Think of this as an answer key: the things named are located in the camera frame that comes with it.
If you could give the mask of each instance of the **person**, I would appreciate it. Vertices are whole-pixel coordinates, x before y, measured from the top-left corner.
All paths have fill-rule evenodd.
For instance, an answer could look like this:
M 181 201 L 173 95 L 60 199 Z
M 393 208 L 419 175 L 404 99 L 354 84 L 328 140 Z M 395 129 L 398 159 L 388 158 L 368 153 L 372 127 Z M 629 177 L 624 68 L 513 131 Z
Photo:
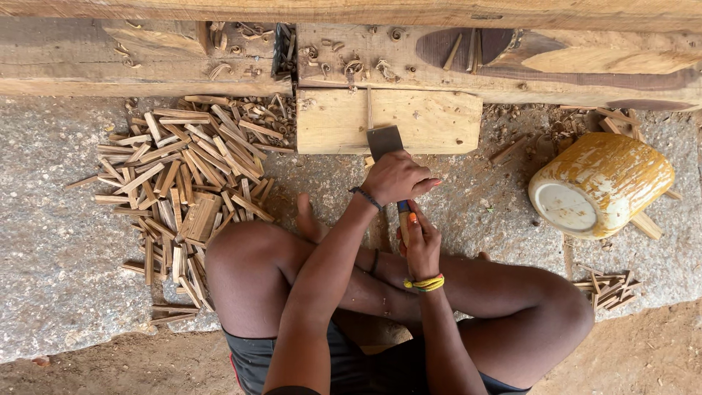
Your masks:
M 440 232 L 410 199 L 440 182 L 388 153 L 331 229 L 301 193 L 304 239 L 262 221 L 216 237 L 206 276 L 247 394 L 525 394 L 580 344 L 593 312 L 569 281 L 485 253 L 439 255 Z M 360 247 L 380 206 L 400 200 L 414 213 L 402 255 Z M 413 339 L 365 356 L 331 322 L 337 308 L 391 318 Z M 456 323 L 454 310 L 474 318 Z

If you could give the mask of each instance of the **leg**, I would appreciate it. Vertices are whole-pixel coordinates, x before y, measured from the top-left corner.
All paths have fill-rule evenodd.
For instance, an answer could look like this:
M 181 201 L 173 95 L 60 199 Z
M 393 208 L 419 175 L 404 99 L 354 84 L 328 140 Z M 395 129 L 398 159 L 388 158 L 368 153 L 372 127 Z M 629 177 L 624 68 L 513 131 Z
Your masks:
M 222 327 L 238 337 L 276 337 L 290 287 L 314 246 L 258 221 L 232 224 L 222 231 L 208 248 L 205 264 Z M 359 269 L 353 271 L 339 307 L 405 325 L 420 320 L 416 295 Z
M 298 206 L 305 206 L 306 198 Z M 311 226 L 311 208 L 298 217 Z M 371 269 L 373 252 L 360 249 L 356 265 Z M 529 388 L 565 359 L 587 336 L 594 323 L 592 308 L 564 278 L 528 266 L 510 266 L 487 259 L 441 257 L 445 292 L 451 307 L 477 317 L 459 324 L 473 362 L 485 375 L 519 388 Z M 404 258 L 380 254 L 375 277 L 399 289 L 409 277 Z

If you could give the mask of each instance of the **ground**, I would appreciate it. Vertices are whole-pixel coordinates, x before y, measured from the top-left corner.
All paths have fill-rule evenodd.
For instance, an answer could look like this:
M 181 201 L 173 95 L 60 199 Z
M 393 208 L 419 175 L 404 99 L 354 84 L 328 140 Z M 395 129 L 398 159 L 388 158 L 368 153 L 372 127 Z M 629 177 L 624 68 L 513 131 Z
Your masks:
M 702 300 L 605 320 L 530 395 L 699 395 L 701 349 Z M 221 332 L 120 335 L 0 365 L 0 393 L 240 395 L 228 353 Z
M 0 237 L 6 241 L 0 246 L 4 260 L 0 266 L 0 287 L 5 290 L 0 299 L 3 305 L 0 309 L 3 339 L 0 363 L 83 349 L 75 354 L 61 354 L 49 368 L 39 370 L 39 376 L 33 376 L 37 370 L 26 361 L 2 365 L 0 370 L 5 372 L 6 380 L 0 385 L 8 383 L 7 387 L 15 388 L 18 393 L 59 393 L 66 388 L 66 393 L 92 394 L 104 392 L 107 387 L 122 394 L 132 391 L 130 385 L 152 385 L 151 381 L 155 381 L 174 387 L 154 388 L 152 392 L 198 393 L 200 384 L 197 383 L 200 382 L 213 386 L 202 393 L 230 391 L 230 371 L 224 363 L 226 360 L 223 362 L 221 357 L 226 356 L 226 346 L 218 332 L 179 335 L 166 328 L 158 331 L 147 324 L 151 303 L 163 302 L 164 299 L 183 302 L 185 299 L 182 295 L 175 295 L 170 282 L 150 289 L 139 275 L 119 269 L 122 262 L 141 258 L 129 220 L 112 215 L 109 207 L 97 206 L 92 201 L 92 195 L 110 188 L 92 184 L 62 191 L 63 185 L 96 173 L 95 146 L 107 142 L 105 128 L 126 129 L 126 119 L 132 115 L 127 114 L 124 100 L 6 97 L 0 98 L 0 103 L 0 117 L 3 118 L 0 143 L 6 148 L 5 155 L 0 157 L 3 169 L 0 218 L 4 224 Z M 168 103 L 167 99 L 153 98 L 138 101 L 140 110 Z M 660 240 L 651 240 L 629 225 L 616 237 L 609 238 L 607 241 L 612 246 L 603 249 L 599 241 L 565 238 L 553 227 L 539 221 L 528 199 L 527 185 L 534 172 L 555 156 L 554 144 L 549 137 L 562 138 L 563 132 L 571 132 L 570 120 L 576 122 L 577 134 L 597 130 L 597 124 L 592 115 L 563 111 L 552 105 L 520 105 L 516 108 L 505 105 L 486 107 L 481 141 L 475 151 L 467 155 L 416 156 L 418 162 L 429 166 L 434 176 L 444 181 L 418 200 L 442 231 L 442 252 L 474 256 L 485 250 L 497 261 L 539 266 L 571 280 L 586 275 L 575 266 L 576 263 L 606 272 L 633 270 L 635 277 L 645 282 L 641 297 L 617 311 L 598 313 L 598 320 L 702 297 L 702 233 L 699 231 L 702 194 L 698 168 L 698 147 L 702 140 L 698 135 L 699 114 L 642 112 L 639 116 L 648 142 L 675 168 L 673 188 L 684 196 L 682 201 L 663 196 L 646 209 L 665 232 Z M 525 134 L 529 136 L 529 142 L 523 150 L 516 151 L 507 162 L 491 166 L 488 159 L 495 152 Z M 350 198 L 346 190 L 360 184 L 365 172 L 362 157 L 354 155 L 271 155 L 264 166 L 267 175 L 276 179 L 265 208 L 279 219 L 280 226 L 289 230 L 294 229 L 296 193 L 310 192 L 315 214 L 333 224 Z M 396 227 L 397 212 L 390 207 L 376 217 L 364 244 L 392 251 L 396 248 L 393 240 Z M 686 307 L 678 309 L 686 312 L 696 309 L 696 315 L 699 315 L 698 304 L 683 306 Z M 668 319 L 674 325 L 663 325 L 667 318 L 655 315 L 667 310 L 647 311 L 641 316 L 598 324 L 580 351 L 548 376 L 552 380 L 542 381 L 539 384 L 542 387 L 536 389 L 569 392 L 559 392 L 558 383 L 573 384 L 580 380 L 585 387 L 604 386 L 589 389 L 598 391 L 596 394 L 599 391 L 613 393 L 611 388 L 625 382 L 626 377 L 640 369 L 638 365 L 629 365 L 633 362 L 628 359 L 617 359 L 614 355 L 618 355 L 620 347 L 625 348 L 624 344 L 631 342 L 632 337 L 638 342 L 643 335 L 635 334 L 643 333 L 657 349 L 667 344 L 658 349 L 661 355 L 656 356 L 662 361 L 660 369 L 668 369 L 661 371 L 666 376 L 661 376 L 663 387 L 660 390 L 676 394 L 666 384 L 673 382 L 683 371 L 690 372 L 690 375 L 699 374 L 699 359 L 695 356 L 688 361 L 691 356 L 686 354 L 683 358 L 682 352 L 676 354 L 677 351 L 670 348 L 673 339 L 677 344 L 687 339 L 685 336 L 690 331 L 685 332 L 685 325 L 691 324 L 676 318 Z M 694 322 L 695 314 L 690 314 L 689 322 Z M 358 321 L 346 318 L 352 323 Z M 378 327 L 382 328 L 383 336 L 364 338 L 360 333 L 357 335 L 359 341 L 389 344 L 407 336 L 397 326 L 384 323 Z M 664 339 L 669 339 L 667 343 L 653 335 L 652 328 L 659 327 L 661 333 L 672 331 L 665 334 Z M 214 314 L 201 313 L 196 320 L 170 324 L 168 328 L 174 332 L 217 330 L 218 322 Z M 153 336 L 136 333 L 119 336 L 128 332 Z M 115 336 L 119 337 L 94 346 Z M 597 339 L 597 345 L 588 343 L 593 339 Z M 122 349 L 125 354 L 120 354 L 121 344 L 126 348 Z M 185 351 L 188 344 L 192 345 L 190 352 Z M 687 346 L 693 347 L 693 352 L 697 350 L 699 335 L 693 337 Z M 108 357 L 102 352 L 86 357 L 80 363 L 58 363 L 61 358 L 83 358 L 79 356 L 97 352 L 91 350 L 112 350 L 108 352 L 114 355 Z M 633 354 L 621 355 L 647 359 L 638 348 L 629 352 Z M 118 358 L 117 362 L 108 363 L 113 357 Z M 144 368 L 138 368 L 140 363 L 146 364 Z M 576 374 L 575 365 L 579 372 L 586 366 L 594 370 Z M 656 368 L 653 362 L 651 365 L 653 368 L 647 369 Z M 603 368 L 600 377 L 596 374 L 598 366 L 609 366 L 609 369 Z M 627 372 L 620 367 L 629 367 L 630 370 Z M 131 372 L 135 370 L 138 373 L 132 377 Z M 642 380 L 652 377 L 648 372 L 655 370 L 640 372 Z M 104 387 L 100 380 L 85 380 L 87 374 L 100 379 L 100 375 L 107 374 L 104 382 L 109 383 L 108 373 L 118 380 L 112 386 Z M 635 378 L 631 376 L 630 382 L 636 382 Z M 40 391 L 41 380 L 47 380 L 54 387 Z M 22 382 L 31 385 L 22 387 Z M 641 388 L 638 384 L 633 387 L 635 391 Z M 647 394 L 656 393 L 655 387 L 647 388 Z M 134 388 L 134 393 L 142 389 Z M 693 391 L 688 389 L 680 393 L 691 394 Z

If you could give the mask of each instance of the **foot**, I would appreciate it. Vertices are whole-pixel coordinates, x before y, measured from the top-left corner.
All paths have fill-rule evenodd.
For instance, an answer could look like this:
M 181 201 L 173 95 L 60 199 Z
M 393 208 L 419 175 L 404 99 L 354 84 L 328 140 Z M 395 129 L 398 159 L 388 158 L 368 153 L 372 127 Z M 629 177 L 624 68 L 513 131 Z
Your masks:
M 298 195 L 298 216 L 295 217 L 295 221 L 300 234 L 314 244 L 321 243 L 324 236 L 329 233 L 329 227 L 314 217 L 310 194 L 307 192 Z

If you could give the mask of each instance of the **wooden handle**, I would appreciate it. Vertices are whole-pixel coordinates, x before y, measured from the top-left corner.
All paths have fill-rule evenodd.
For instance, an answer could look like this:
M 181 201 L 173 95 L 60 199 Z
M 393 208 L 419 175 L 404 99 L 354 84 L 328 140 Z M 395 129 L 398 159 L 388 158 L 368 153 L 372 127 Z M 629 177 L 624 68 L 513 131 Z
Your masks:
M 399 212 L 399 231 L 402 233 L 402 241 L 404 246 L 409 247 L 409 231 L 407 230 L 407 217 L 410 212 Z

